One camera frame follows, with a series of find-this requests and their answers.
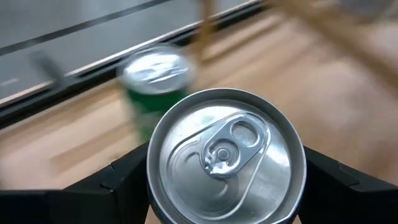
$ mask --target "pull tab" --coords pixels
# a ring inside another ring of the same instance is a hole
[[[257,116],[234,115],[206,142],[204,169],[215,177],[234,175],[269,142],[269,137],[269,128]]]

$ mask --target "green can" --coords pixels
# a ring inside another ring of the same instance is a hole
[[[188,95],[194,74],[191,60],[171,45],[152,45],[123,63],[118,75],[141,141],[149,141],[161,117]]]

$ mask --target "can lid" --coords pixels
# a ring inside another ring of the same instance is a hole
[[[142,94],[157,95],[189,86],[193,64],[171,45],[151,45],[132,54],[119,78],[126,88]]]
[[[297,133],[277,108],[220,88],[166,113],[150,141],[147,171],[174,223],[279,223],[297,207],[306,165]]]

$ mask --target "wooden floor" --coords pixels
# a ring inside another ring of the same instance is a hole
[[[220,33],[212,51],[269,21]],[[285,22],[207,65],[194,88],[222,86],[275,104],[306,146],[398,185],[397,98],[301,22]],[[3,129],[2,188],[60,189],[96,172],[140,144],[129,116],[119,85],[111,81]],[[150,213],[148,223],[158,222]]]

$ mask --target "blurred can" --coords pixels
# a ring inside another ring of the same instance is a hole
[[[149,143],[152,208],[163,223],[291,223],[307,166],[289,120],[246,91],[192,94]]]
[[[160,44],[131,55],[118,75],[140,138],[149,141],[163,114],[187,96],[194,69],[176,47]]]

